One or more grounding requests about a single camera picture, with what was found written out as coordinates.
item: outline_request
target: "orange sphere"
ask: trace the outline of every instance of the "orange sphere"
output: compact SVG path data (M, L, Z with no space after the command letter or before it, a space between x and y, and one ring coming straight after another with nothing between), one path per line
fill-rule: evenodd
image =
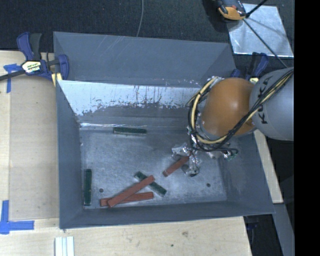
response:
M224 136L249 111L249 98L254 85L242 78L231 77L219 81L208 93L201 115L204 129L215 136ZM247 121L235 133L242 135L254 128Z

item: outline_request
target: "clamp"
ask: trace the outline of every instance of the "clamp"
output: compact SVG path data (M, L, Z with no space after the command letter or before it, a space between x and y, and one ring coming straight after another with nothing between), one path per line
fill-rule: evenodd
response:
M60 66L59 77L63 80L67 79L69 74L68 57L65 54L61 54L55 60L45 61L41 59L39 52L41 36L41 33L30 34L30 32L24 32L17 37L17 46L25 56L25 62L20 65L21 70L0 76L0 81L26 74L27 76L42 77L55 83L56 75L50 70L50 66L57 64Z

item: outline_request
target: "dark green block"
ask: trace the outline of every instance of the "dark green block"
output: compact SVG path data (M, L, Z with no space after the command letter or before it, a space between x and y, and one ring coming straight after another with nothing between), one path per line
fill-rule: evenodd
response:
M134 176L137 180L142 181L145 178L147 178L146 175L144 175L141 171L138 171L135 176ZM156 182L152 182L149 185L150 189L153 190L155 193L157 193L159 196L163 197L166 193L167 190L164 189L162 186L160 186L158 183Z
M145 135L147 134L147 130L141 128L115 127L113 128L113 133L120 135Z
M91 185L92 185L92 170L86 169L84 171L84 188L83 188L83 204L85 206L91 205Z

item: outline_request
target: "gray bin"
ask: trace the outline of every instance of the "gray bin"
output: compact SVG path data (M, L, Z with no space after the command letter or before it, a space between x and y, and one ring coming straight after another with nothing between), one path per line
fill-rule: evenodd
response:
M68 79L56 85L60 228L274 213L253 134L232 140L239 154L230 161L200 152L195 177L162 174L175 162L171 148L189 141L187 101L209 77L235 68L228 44L55 32L54 53L70 63ZM114 127L147 133L113 134ZM85 169L92 169L87 206ZM138 171L166 195L100 207L100 198L136 183Z

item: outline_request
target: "yellow label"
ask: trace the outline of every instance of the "yellow label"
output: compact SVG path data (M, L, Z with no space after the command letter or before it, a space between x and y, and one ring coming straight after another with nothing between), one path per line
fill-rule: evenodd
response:
M41 63L39 61L27 61L22 65L22 68L26 73L34 73L41 69Z

